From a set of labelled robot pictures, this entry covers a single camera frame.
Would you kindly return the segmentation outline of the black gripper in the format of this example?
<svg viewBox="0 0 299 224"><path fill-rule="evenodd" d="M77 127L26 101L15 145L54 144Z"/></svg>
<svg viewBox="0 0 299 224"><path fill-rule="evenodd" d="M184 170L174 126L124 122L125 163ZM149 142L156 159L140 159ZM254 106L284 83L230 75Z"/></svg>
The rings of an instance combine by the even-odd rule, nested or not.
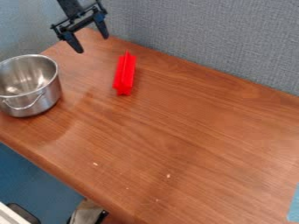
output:
<svg viewBox="0 0 299 224"><path fill-rule="evenodd" d="M92 0L82 6L80 0L56 0L65 14L65 18L50 25L58 39L64 39L76 53L84 53L81 44L74 36L74 32L94 23L102 39L108 39L108 28L105 24L106 9L101 0Z"/></svg>

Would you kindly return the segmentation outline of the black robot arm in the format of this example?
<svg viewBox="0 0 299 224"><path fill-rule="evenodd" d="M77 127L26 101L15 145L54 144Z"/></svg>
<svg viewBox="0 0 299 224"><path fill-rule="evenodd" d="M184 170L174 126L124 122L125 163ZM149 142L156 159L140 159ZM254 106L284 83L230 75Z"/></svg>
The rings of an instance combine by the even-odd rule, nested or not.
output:
<svg viewBox="0 0 299 224"><path fill-rule="evenodd" d="M57 0L61 10L66 16L58 23L50 25L58 40L65 41L76 53L84 53L82 46L74 33L94 24L102 39L108 39L108 27L105 16L108 11L102 6L101 0L84 7L78 0Z"/></svg>

